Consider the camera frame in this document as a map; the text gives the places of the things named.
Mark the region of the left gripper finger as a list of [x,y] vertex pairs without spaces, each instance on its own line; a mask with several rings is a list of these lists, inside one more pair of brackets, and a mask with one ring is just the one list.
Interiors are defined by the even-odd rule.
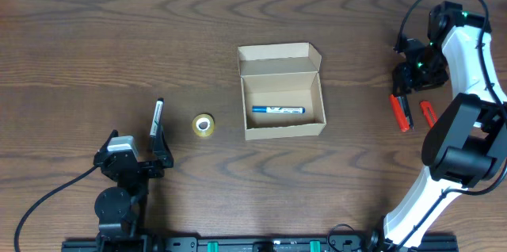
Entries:
[[108,139],[104,142],[104,144],[101,146],[101,148],[98,150],[99,153],[105,153],[108,151],[107,147],[109,145],[109,143],[111,142],[111,140],[113,138],[116,138],[118,136],[118,131],[116,129],[113,129],[112,132],[110,133]]
[[163,126],[160,124],[157,127],[155,137],[152,138],[152,152],[161,162],[163,167],[173,167],[173,156],[167,145]]

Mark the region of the red utility knife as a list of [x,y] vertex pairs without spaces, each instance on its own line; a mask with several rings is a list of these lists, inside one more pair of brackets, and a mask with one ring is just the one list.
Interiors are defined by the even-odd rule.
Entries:
[[432,128],[437,122],[437,116],[433,110],[432,104],[429,101],[421,101],[419,105],[429,127]]

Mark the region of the black marker pen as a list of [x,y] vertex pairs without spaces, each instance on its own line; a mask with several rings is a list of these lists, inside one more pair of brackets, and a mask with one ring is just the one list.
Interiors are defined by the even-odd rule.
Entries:
[[158,141],[161,139],[161,117],[164,106],[164,99],[162,97],[158,98],[155,103],[154,115],[151,122],[150,129],[150,145],[149,150],[155,152],[156,145]]

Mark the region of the red stapler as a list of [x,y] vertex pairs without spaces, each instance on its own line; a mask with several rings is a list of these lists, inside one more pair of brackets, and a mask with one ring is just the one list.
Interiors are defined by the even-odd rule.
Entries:
[[402,132],[412,130],[414,122],[406,96],[395,96],[392,94],[389,97],[389,101],[400,130]]

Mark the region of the blue marker pen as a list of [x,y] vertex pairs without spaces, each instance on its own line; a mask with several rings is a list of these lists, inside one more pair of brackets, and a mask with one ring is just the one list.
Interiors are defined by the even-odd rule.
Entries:
[[268,106],[253,106],[253,113],[273,113],[273,114],[304,114],[306,109],[304,107],[268,107]]

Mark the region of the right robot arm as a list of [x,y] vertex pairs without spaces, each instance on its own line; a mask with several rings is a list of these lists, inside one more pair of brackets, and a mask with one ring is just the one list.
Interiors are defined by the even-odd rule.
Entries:
[[453,99],[430,125],[423,168],[402,202],[383,218],[375,250],[416,250],[425,232],[458,196],[472,194],[506,159],[506,95],[490,54],[490,23],[460,4],[442,2],[429,13],[429,43],[400,36],[404,62],[392,71],[390,96],[402,131],[413,127],[407,94],[452,85]]

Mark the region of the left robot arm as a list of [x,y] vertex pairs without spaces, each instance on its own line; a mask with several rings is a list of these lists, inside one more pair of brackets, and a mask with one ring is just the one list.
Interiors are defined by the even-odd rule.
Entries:
[[149,180],[162,178],[174,160],[166,143],[163,127],[150,134],[148,151],[156,159],[140,162],[134,138],[114,130],[95,154],[93,164],[116,183],[95,201],[99,219],[99,251],[164,251],[162,237],[144,227]]

